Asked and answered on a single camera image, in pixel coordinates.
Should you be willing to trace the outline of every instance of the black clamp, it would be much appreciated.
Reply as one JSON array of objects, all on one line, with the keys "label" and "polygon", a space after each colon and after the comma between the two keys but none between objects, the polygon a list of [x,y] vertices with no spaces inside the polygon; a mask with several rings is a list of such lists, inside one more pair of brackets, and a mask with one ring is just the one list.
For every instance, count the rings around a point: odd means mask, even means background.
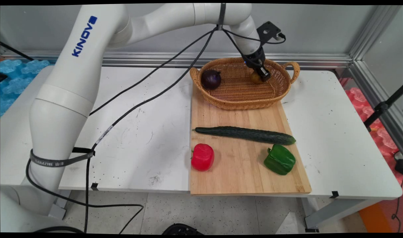
[{"label": "black clamp", "polygon": [[34,163],[36,163],[38,165],[56,168],[56,167],[68,166],[70,164],[89,159],[96,155],[96,152],[94,150],[87,149],[87,148],[79,148],[79,147],[74,147],[74,149],[72,150],[72,153],[84,153],[85,155],[81,155],[81,156],[78,156],[78,157],[75,157],[75,158],[72,158],[69,160],[63,160],[63,161],[48,160],[48,159],[43,159],[43,158],[36,156],[33,153],[33,149],[31,149],[30,159],[31,159],[31,161],[33,161]]},{"label": "black clamp", "polygon": [[224,28],[225,8],[227,8],[227,4],[221,3],[221,11],[219,12],[219,20],[218,20],[218,24],[216,25],[218,27],[218,30],[222,30]]}]

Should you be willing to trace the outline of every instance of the black device on floor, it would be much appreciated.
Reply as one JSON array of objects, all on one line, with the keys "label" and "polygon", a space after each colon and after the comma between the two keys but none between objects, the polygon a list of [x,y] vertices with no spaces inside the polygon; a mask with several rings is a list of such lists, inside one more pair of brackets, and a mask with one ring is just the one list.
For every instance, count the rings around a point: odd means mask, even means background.
[{"label": "black device on floor", "polygon": [[168,227],[162,235],[203,235],[197,229],[187,226],[186,224],[174,223]]}]

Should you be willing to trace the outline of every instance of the black cable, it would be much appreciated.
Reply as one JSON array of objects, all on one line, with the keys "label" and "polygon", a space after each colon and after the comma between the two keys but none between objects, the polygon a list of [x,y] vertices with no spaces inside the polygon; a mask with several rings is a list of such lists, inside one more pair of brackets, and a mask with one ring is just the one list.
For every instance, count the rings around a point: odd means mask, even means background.
[{"label": "black cable", "polygon": [[[129,114],[130,112],[132,112],[132,111],[133,111],[134,109],[136,109],[137,107],[139,107],[139,106],[141,106],[141,105],[143,105],[143,104],[146,104],[147,102],[152,101],[152,100],[154,100],[155,98],[161,96],[161,95],[164,94],[166,91],[168,91],[170,88],[172,88],[173,86],[175,86],[175,85],[187,74],[187,72],[190,70],[190,68],[191,68],[191,67],[197,62],[197,60],[200,58],[200,56],[202,55],[203,51],[206,49],[207,44],[209,43],[210,39],[212,38],[212,35],[213,35],[213,33],[215,32],[215,30],[216,30],[216,28],[215,28],[214,30],[211,30],[210,32],[208,32],[208,33],[210,33],[210,36],[209,36],[208,40],[206,41],[206,44],[204,45],[203,49],[202,49],[202,50],[200,51],[200,53],[197,55],[196,59],[193,61],[193,63],[191,64],[191,66],[189,66],[189,68],[182,74],[181,77],[179,77],[179,79],[178,79],[177,81],[175,81],[171,86],[169,86],[167,89],[163,90],[163,91],[162,91],[161,93],[159,93],[158,95],[156,95],[156,96],[154,96],[154,97],[152,97],[152,98],[150,98],[150,99],[148,99],[148,100],[146,100],[146,101],[141,102],[140,104],[136,105],[135,107],[133,107],[132,109],[130,109],[129,111],[127,111],[123,116],[121,116],[118,120],[116,120],[116,121],[102,134],[102,136],[101,136],[101,137],[97,140],[97,142],[93,145],[92,150],[94,150],[94,149],[96,148],[97,144],[105,137],[105,135],[112,129],[112,127],[113,127],[114,125],[116,125],[120,120],[122,120],[127,114]],[[82,202],[79,202],[79,201],[70,199],[69,197],[62,196],[62,195],[60,195],[60,194],[54,193],[54,192],[52,192],[52,191],[50,191],[50,190],[47,190],[46,188],[43,188],[43,187],[41,187],[40,185],[37,185],[34,181],[31,180],[31,177],[30,177],[30,175],[29,175],[29,166],[30,166],[30,163],[31,163],[31,160],[28,160],[28,163],[27,163],[27,166],[26,166],[26,177],[27,177],[28,181],[31,183],[31,185],[33,185],[34,187],[36,187],[36,188],[38,188],[38,189],[40,189],[40,190],[42,190],[42,191],[44,191],[44,192],[46,192],[46,193],[49,193],[50,195],[57,196],[57,197],[59,197],[59,198],[65,199],[65,200],[67,200],[67,201],[70,201],[70,202],[73,202],[73,203],[76,203],[76,204],[85,206],[85,207],[86,207],[86,224],[87,224],[87,220],[88,220],[88,207],[92,207],[92,208],[107,208],[107,207],[122,207],[122,206],[140,206],[140,207],[141,207],[140,210],[138,210],[138,212],[137,212],[137,213],[126,223],[126,225],[123,227],[123,229],[122,229],[121,232],[120,232],[120,234],[121,234],[121,233],[123,232],[123,230],[126,228],[126,226],[132,221],[132,219],[134,219],[134,217],[136,217],[136,216],[141,212],[141,210],[143,210],[143,208],[144,208],[142,205],[139,205],[139,204],[113,204],[113,205],[91,205],[91,204],[89,204],[89,203],[88,203],[88,191],[89,191],[89,190],[88,190],[88,189],[89,189],[89,177],[88,177],[88,174],[89,174],[89,172],[90,172],[90,159],[87,160],[87,167],[86,167],[86,175],[87,175],[87,178],[86,178],[86,203],[82,203]]]},{"label": "black cable", "polygon": [[[159,96],[161,96],[162,94],[164,94],[166,91],[170,90],[173,86],[175,86],[190,70],[190,68],[197,62],[197,60],[200,58],[200,56],[202,55],[203,51],[206,49],[207,44],[209,44],[210,39],[212,38],[213,33],[215,32],[216,28],[214,30],[211,30],[209,38],[207,39],[206,43],[204,44],[202,50],[200,51],[200,53],[197,55],[197,57],[194,59],[194,61],[191,63],[191,65],[188,67],[188,69],[173,83],[171,84],[168,88],[166,88],[165,90],[163,90],[162,92],[160,92],[159,94],[153,96],[150,99],[147,99],[146,101],[143,101],[139,104],[137,104],[136,106],[134,106],[132,109],[128,110],[126,113],[124,113],[120,118],[118,118],[111,126],[109,126],[109,128],[102,134],[102,136],[96,141],[96,143],[93,145],[92,150],[94,151],[97,144],[106,136],[106,134],[108,134],[108,132],[116,125],[118,124],[118,122],[120,122],[124,117],[126,117],[129,113],[131,113],[133,110],[135,110],[137,107],[148,103],[149,101],[152,101],[156,98],[158,98]],[[89,177],[88,174],[90,172],[90,158],[87,160],[87,167],[86,167],[86,174],[87,174],[87,178],[86,178],[86,197],[88,198],[88,192],[89,192]],[[86,218],[88,217],[88,208],[86,207]]]},{"label": "black cable", "polygon": [[29,61],[33,61],[33,60],[34,60],[32,57],[30,57],[30,56],[28,56],[28,55],[22,53],[21,51],[15,50],[14,48],[10,47],[9,45],[7,45],[7,44],[5,44],[5,43],[3,43],[3,42],[1,42],[1,41],[0,41],[0,45],[2,45],[3,47],[7,48],[8,50],[11,50],[11,51],[13,51],[13,52],[19,54],[20,56],[22,56],[22,57],[28,59]]},{"label": "black cable", "polygon": [[398,232],[397,233],[400,233],[400,230],[401,230],[401,221],[397,217],[399,206],[400,206],[400,198],[397,199],[397,210],[395,211],[395,214],[392,214],[392,216],[391,216],[392,220],[394,220],[395,218],[398,220]]},{"label": "black cable", "polygon": [[141,210],[143,210],[143,208],[144,208],[144,207],[143,207],[142,205],[140,205],[140,204],[92,205],[92,204],[88,204],[88,203],[79,202],[79,201],[76,201],[76,200],[74,200],[74,199],[70,199],[69,197],[62,196],[62,195],[60,195],[60,194],[54,193],[54,192],[52,192],[52,191],[50,191],[50,190],[47,190],[46,188],[41,187],[40,185],[36,184],[33,180],[31,180],[30,174],[29,174],[29,172],[28,172],[29,167],[30,167],[30,163],[31,163],[31,160],[28,160],[27,166],[26,166],[26,170],[25,170],[25,176],[27,177],[28,182],[30,182],[30,184],[33,185],[34,187],[40,189],[41,191],[44,191],[44,192],[46,192],[46,193],[49,193],[50,195],[57,196],[57,197],[59,197],[59,198],[61,198],[61,199],[65,199],[65,200],[67,200],[67,201],[76,203],[76,204],[78,204],[78,205],[88,206],[88,207],[91,207],[91,208],[140,207],[140,209],[138,210],[138,212],[128,221],[127,225],[128,225],[128,224],[132,221],[132,219],[134,219],[134,217],[135,217],[136,215],[138,215],[138,214],[141,212]]},{"label": "black cable", "polygon": [[[241,36],[238,35],[236,33],[233,33],[229,30],[226,29],[222,29],[226,34],[227,33],[231,33],[235,36],[244,38],[244,39],[249,39],[249,40],[253,40],[253,41],[258,41],[258,42],[262,42],[265,44],[271,44],[271,45],[277,45],[277,44],[282,44],[283,42],[286,41],[286,37],[284,35],[283,37],[283,41],[282,42],[265,42],[259,39],[254,39],[254,38],[249,38],[249,37],[245,37],[245,36]],[[138,84],[140,84],[141,82],[143,82],[145,79],[147,79],[150,75],[152,75],[156,70],[160,69],[161,67],[163,67],[164,65],[166,65],[167,63],[171,62],[172,60],[174,60],[176,57],[178,57],[180,54],[182,54],[185,50],[187,50],[190,46],[192,46],[194,43],[198,42],[200,39],[202,39],[203,37],[205,37],[206,35],[208,35],[210,32],[204,34],[203,36],[201,36],[200,38],[198,38],[197,40],[195,40],[194,42],[192,42],[191,44],[189,44],[187,47],[185,47],[183,50],[181,50],[178,54],[176,54],[174,57],[172,57],[171,59],[169,59],[168,61],[166,61],[165,63],[161,64],[160,66],[158,66],[157,68],[155,68],[152,72],[150,72],[148,75],[146,75],[143,79],[141,79],[140,81],[138,81],[137,83],[133,84],[131,87],[126,88],[124,90],[122,90],[120,93],[118,93],[117,95],[115,95],[113,98],[109,99],[107,102],[105,102],[104,104],[102,104],[100,107],[98,107],[97,109],[95,109],[94,111],[92,111],[89,116],[91,116],[92,114],[94,114],[95,112],[97,112],[98,110],[102,109],[102,107],[106,106],[108,103],[110,103],[111,101],[113,101],[115,98],[117,98],[118,96],[120,96],[121,94],[125,93],[126,91],[132,89],[133,87],[137,86]],[[234,40],[229,36],[229,34],[227,34],[229,39],[231,40],[231,42],[234,44],[235,48],[238,50],[238,52],[241,54],[241,56],[243,56],[244,54],[240,51],[240,49],[238,48],[238,46],[235,44]],[[251,61],[250,59],[245,59],[247,61],[249,61],[250,63],[254,64],[254,65],[258,65],[259,67],[262,65],[259,65],[258,63],[254,63],[253,61]]]},{"label": "black cable", "polygon": [[222,30],[223,30],[224,32],[231,33],[231,34],[233,34],[234,36],[238,36],[238,37],[241,37],[241,38],[244,38],[244,39],[253,40],[253,41],[262,42],[262,43],[265,43],[265,44],[278,45],[278,44],[282,44],[283,42],[286,41],[286,37],[285,37],[282,33],[280,33],[279,36],[283,38],[283,41],[281,41],[281,42],[266,42],[266,41],[262,41],[262,40],[258,40],[258,39],[254,39],[254,38],[250,38],[250,37],[240,36],[240,35],[235,34],[235,33],[233,33],[232,31],[229,31],[229,30],[227,30],[227,29],[222,29]]},{"label": "black cable", "polygon": [[94,114],[95,112],[97,112],[98,110],[102,109],[102,107],[106,106],[108,103],[110,103],[112,100],[114,100],[115,98],[117,98],[118,96],[120,96],[121,94],[125,93],[126,91],[132,89],[133,87],[137,86],[138,84],[140,84],[141,82],[143,82],[145,79],[147,79],[150,75],[152,75],[154,72],[156,72],[156,70],[160,69],[161,67],[163,67],[164,65],[166,65],[167,63],[171,62],[172,60],[174,60],[176,57],[178,57],[180,54],[182,54],[182,52],[184,52],[185,50],[187,50],[189,47],[191,47],[192,45],[194,45],[194,43],[198,42],[200,39],[202,39],[203,37],[205,37],[206,35],[208,35],[210,33],[210,31],[206,34],[204,34],[203,36],[199,37],[197,40],[193,41],[191,44],[187,45],[187,47],[185,47],[183,50],[181,50],[178,54],[176,54],[174,57],[170,58],[168,61],[166,61],[165,63],[161,64],[160,66],[158,66],[156,69],[154,69],[152,72],[150,72],[148,75],[146,75],[143,79],[141,79],[140,81],[138,81],[137,83],[133,84],[131,87],[122,90],[120,93],[118,93],[117,95],[115,95],[113,98],[109,99],[109,101],[105,102],[103,105],[101,105],[100,107],[98,107],[96,110],[92,111],[90,113],[89,116],[91,116],[92,114]]},{"label": "black cable", "polygon": [[84,233],[80,231],[79,229],[70,227],[70,226],[52,226],[52,227],[47,227],[43,229],[39,229],[35,232],[52,232],[52,231],[70,231],[74,233]]},{"label": "black cable", "polygon": [[[92,115],[93,113],[95,113],[96,111],[100,110],[102,107],[104,107],[105,105],[107,105],[109,102],[111,102],[113,99],[115,99],[116,97],[118,97],[118,96],[121,95],[122,93],[126,92],[127,90],[129,90],[129,89],[131,89],[131,88],[133,88],[133,87],[135,87],[135,86],[137,86],[139,83],[141,83],[141,82],[144,81],[147,77],[149,77],[151,74],[153,74],[153,72],[155,72],[156,70],[158,70],[159,68],[161,68],[161,67],[164,66],[165,64],[169,63],[171,60],[175,59],[175,58],[176,58],[177,56],[179,56],[182,52],[184,52],[188,47],[190,47],[191,45],[193,45],[194,43],[196,43],[197,41],[199,41],[201,38],[205,37],[206,35],[208,35],[208,34],[210,33],[210,36],[209,36],[209,38],[207,39],[205,45],[203,46],[202,50],[201,50],[200,53],[197,55],[197,57],[194,59],[194,61],[191,63],[191,65],[189,66],[189,68],[188,68],[173,84],[171,84],[171,86],[169,86],[168,88],[166,88],[165,90],[163,90],[161,93],[155,95],[154,97],[152,97],[152,98],[150,98],[150,99],[148,99],[148,100],[146,100],[146,101],[143,101],[143,102],[137,104],[137,105],[134,106],[132,109],[128,110],[125,114],[123,114],[120,118],[118,118],[118,119],[102,134],[102,136],[97,140],[97,142],[93,145],[92,150],[94,151],[94,149],[96,148],[96,146],[98,145],[98,143],[106,136],[106,134],[108,134],[108,132],[109,132],[117,123],[119,123],[124,117],[126,117],[129,113],[131,113],[131,112],[132,112],[133,110],[135,110],[137,107],[140,107],[141,105],[146,104],[146,103],[148,103],[149,101],[152,101],[152,100],[158,98],[159,96],[161,96],[162,94],[164,94],[166,91],[170,90],[173,86],[175,86],[175,85],[188,73],[188,71],[190,70],[190,68],[191,68],[191,67],[197,62],[197,60],[200,58],[200,56],[202,55],[203,51],[206,49],[207,45],[209,44],[210,39],[212,38],[213,33],[214,33],[216,30],[217,30],[217,28],[215,28],[215,29],[211,30],[210,32],[204,34],[203,36],[201,36],[200,38],[198,38],[196,41],[192,42],[190,45],[188,45],[187,47],[185,47],[185,48],[184,48],[182,51],[180,51],[176,56],[174,56],[173,58],[169,59],[168,61],[166,61],[165,63],[163,63],[161,66],[157,67],[156,69],[154,69],[152,72],[150,72],[150,73],[149,73],[146,77],[144,77],[142,80],[138,81],[136,84],[132,85],[131,87],[129,87],[129,88],[123,90],[122,92],[120,92],[119,94],[115,95],[115,96],[114,96],[113,98],[111,98],[109,101],[105,102],[102,106],[100,106],[99,108],[97,108],[96,110],[94,110],[92,113],[90,113],[90,115]],[[235,36],[239,36],[239,37],[242,37],[242,38],[245,38],[245,39],[251,39],[251,40],[255,40],[255,41],[259,41],[259,42],[264,42],[264,41],[261,41],[261,40],[258,40],[258,39],[253,39],[253,38],[248,38],[248,37],[240,36],[240,35],[237,35],[237,34],[235,34],[235,33],[230,32],[230,31],[228,31],[228,30],[224,30],[224,32],[227,34],[227,36],[228,36],[229,39],[232,41],[232,43],[235,45],[235,47],[237,48],[237,50],[239,51],[239,53],[240,53],[241,55],[243,55],[242,52],[239,50],[239,48],[237,47],[237,45],[235,44],[235,42],[233,41],[233,39],[229,36],[228,32],[231,33],[231,34],[233,34],[233,35],[235,35]],[[285,38],[284,38],[284,41],[282,41],[282,42],[277,42],[277,43],[273,43],[273,42],[264,42],[264,43],[268,43],[268,44],[281,44],[281,43],[283,43],[283,42],[285,42]],[[107,207],[122,207],[122,206],[140,206],[140,207],[141,207],[140,210],[138,210],[138,212],[126,223],[126,225],[125,225],[125,226],[123,227],[123,229],[121,230],[120,234],[123,232],[123,230],[126,228],[126,226],[132,221],[132,219],[133,219],[135,216],[137,216],[137,215],[141,212],[141,210],[144,208],[142,205],[139,205],[139,204],[113,204],[113,205],[91,205],[91,204],[89,204],[89,203],[88,203],[88,197],[89,197],[88,193],[89,193],[90,158],[87,160],[87,167],[86,167],[86,203],[82,203],[82,202],[79,202],[79,201],[70,199],[69,197],[61,196],[61,195],[59,195],[59,194],[57,194],[57,193],[54,193],[54,192],[52,192],[52,191],[49,191],[49,190],[47,190],[47,189],[45,189],[45,188],[43,188],[43,187],[37,185],[34,181],[31,180],[31,178],[30,178],[30,176],[29,176],[28,170],[29,170],[30,162],[31,162],[31,160],[28,160],[28,163],[27,163],[27,166],[26,166],[26,177],[27,177],[28,181],[31,183],[31,185],[33,185],[34,187],[36,187],[36,188],[38,188],[38,189],[40,189],[40,190],[42,190],[42,191],[44,191],[44,192],[46,192],[46,193],[51,194],[51,195],[53,195],[53,196],[57,196],[57,197],[59,197],[59,198],[65,199],[65,200],[67,200],[67,201],[70,201],[70,202],[73,202],[73,203],[76,203],[76,204],[79,204],[79,205],[84,205],[84,206],[86,207],[86,218],[85,218],[86,220],[85,220],[85,225],[84,225],[84,233],[87,232],[88,208],[89,208],[89,207],[92,207],[92,208],[107,208]]]},{"label": "black cable", "polygon": [[259,64],[259,63],[254,63],[254,62],[251,61],[248,57],[245,57],[244,54],[241,52],[241,50],[238,48],[237,44],[235,44],[235,42],[234,42],[234,40],[232,39],[232,37],[228,34],[228,32],[226,32],[226,31],[224,31],[224,32],[225,32],[225,34],[228,36],[228,38],[231,40],[232,44],[234,44],[234,46],[235,46],[235,48],[238,50],[238,52],[241,54],[241,56],[242,56],[243,59],[244,59],[244,62],[245,62],[245,61],[248,61],[248,62],[250,62],[251,64],[256,65],[256,66],[258,66],[258,67],[261,67],[261,66],[262,66],[262,65]]}]

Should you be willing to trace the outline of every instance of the red bell pepper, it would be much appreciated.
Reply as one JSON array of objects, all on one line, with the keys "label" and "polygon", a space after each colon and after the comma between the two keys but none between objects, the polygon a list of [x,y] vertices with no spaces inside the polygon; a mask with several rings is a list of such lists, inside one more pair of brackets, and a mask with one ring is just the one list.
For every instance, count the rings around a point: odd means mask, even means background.
[{"label": "red bell pepper", "polygon": [[197,169],[199,171],[206,171],[212,167],[214,159],[215,153],[209,145],[197,144],[194,147],[191,165],[194,169]]}]

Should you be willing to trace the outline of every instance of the white table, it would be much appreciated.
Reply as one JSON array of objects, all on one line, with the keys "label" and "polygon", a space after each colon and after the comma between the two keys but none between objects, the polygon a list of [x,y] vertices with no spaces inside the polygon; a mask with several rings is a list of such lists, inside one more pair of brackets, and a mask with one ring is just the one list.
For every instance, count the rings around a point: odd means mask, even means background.
[{"label": "white table", "polygon": [[[0,119],[0,183],[20,185],[32,148],[28,111],[52,70],[43,69]],[[94,108],[131,86],[153,68],[102,67]],[[185,69],[159,69],[137,87],[90,116],[78,147],[91,147],[133,105],[172,84]],[[103,139],[91,159],[90,184],[103,191],[188,192],[192,81],[187,74],[160,98],[130,113]],[[402,190],[335,75],[301,71],[282,99],[312,192],[305,198],[339,196],[318,212],[304,199],[308,226],[341,218]],[[65,169],[60,189],[85,189],[86,162]]]}]

